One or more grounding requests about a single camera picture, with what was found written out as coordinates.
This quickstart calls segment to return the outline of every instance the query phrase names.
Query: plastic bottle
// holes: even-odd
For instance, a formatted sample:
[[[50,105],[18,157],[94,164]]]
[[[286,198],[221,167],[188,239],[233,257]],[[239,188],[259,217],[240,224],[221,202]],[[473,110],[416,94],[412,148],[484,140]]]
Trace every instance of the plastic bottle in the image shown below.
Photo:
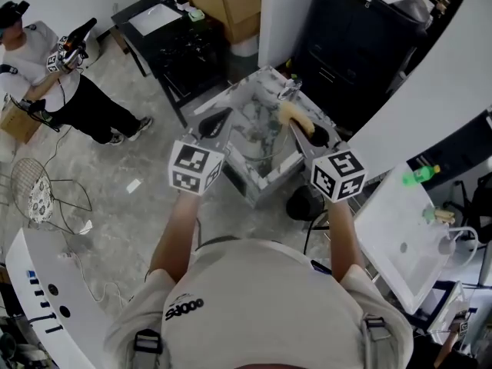
[[[425,181],[430,180],[434,175],[440,172],[439,165],[435,165],[433,167],[422,167],[413,171],[411,174],[403,175],[403,184],[405,186],[415,186],[419,183],[423,183]]]

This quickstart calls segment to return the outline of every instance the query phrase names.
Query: forearm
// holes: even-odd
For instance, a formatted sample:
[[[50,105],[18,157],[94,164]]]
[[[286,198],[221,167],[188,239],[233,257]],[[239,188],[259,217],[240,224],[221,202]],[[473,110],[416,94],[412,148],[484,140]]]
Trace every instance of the forearm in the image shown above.
[[[458,339],[457,332],[451,332],[447,337],[446,341],[443,344],[443,347],[439,351],[439,354],[434,362],[434,367],[440,367],[440,365],[444,362],[449,353],[453,350],[453,346]]]
[[[355,234],[354,219],[346,201],[328,205],[331,270],[340,282],[354,264],[364,269],[364,260]]]
[[[52,72],[39,85],[31,86],[24,98],[29,101],[37,101],[41,99],[46,93],[48,93],[49,89],[52,88],[61,76],[61,71]]]
[[[188,270],[194,225],[201,198],[182,192],[151,259],[149,273],[164,269],[178,283]]]

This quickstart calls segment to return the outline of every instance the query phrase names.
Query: black table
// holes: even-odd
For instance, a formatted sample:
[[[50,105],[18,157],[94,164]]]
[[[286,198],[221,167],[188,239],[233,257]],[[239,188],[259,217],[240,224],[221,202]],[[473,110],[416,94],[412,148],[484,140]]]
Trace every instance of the black table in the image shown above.
[[[157,4],[173,9],[181,18],[143,36],[130,19]],[[208,89],[226,83],[227,43],[219,21],[206,16],[193,22],[173,0],[140,0],[113,15],[112,20],[130,44],[128,49],[140,72],[146,76],[133,48],[147,62],[185,127],[188,124],[181,108]]]

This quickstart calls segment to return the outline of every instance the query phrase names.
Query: man in white shirt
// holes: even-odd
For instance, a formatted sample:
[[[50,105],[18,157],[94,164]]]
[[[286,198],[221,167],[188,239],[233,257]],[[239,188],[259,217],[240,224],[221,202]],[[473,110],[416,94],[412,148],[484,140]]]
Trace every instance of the man in white shirt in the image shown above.
[[[180,193],[145,283],[108,330],[108,369],[363,368],[367,315],[382,317],[393,341],[376,348],[384,362],[373,369],[407,366],[411,326],[367,277],[346,202],[328,206],[330,276],[300,252],[257,239],[220,238],[190,261],[200,200]],[[154,364],[134,349],[146,329],[161,336]]]
[[[65,74],[50,73],[48,56],[56,51],[58,37],[43,22],[22,28],[24,10],[8,2],[0,8],[0,44],[5,48],[0,65],[0,88],[16,101],[45,100],[45,110],[57,123],[71,125],[100,144],[119,145],[125,137],[134,141],[152,124],[138,120],[113,102],[76,67]],[[113,134],[111,129],[121,134]]]

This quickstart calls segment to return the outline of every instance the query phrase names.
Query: black sneaker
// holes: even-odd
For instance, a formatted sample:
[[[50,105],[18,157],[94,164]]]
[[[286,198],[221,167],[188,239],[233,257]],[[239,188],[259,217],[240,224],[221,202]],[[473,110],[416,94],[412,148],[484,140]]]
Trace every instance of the black sneaker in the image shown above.
[[[140,134],[151,127],[152,123],[154,123],[154,119],[150,116],[145,116],[142,120],[140,120],[140,127],[138,128],[137,132],[134,133],[128,140],[130,142],[137,141],[138,137],[140,137]]]
[[[125,137],[121,134],[113,134],[113,138],[111,138],[108,145],[118,146],[121,145],[125,141]]]

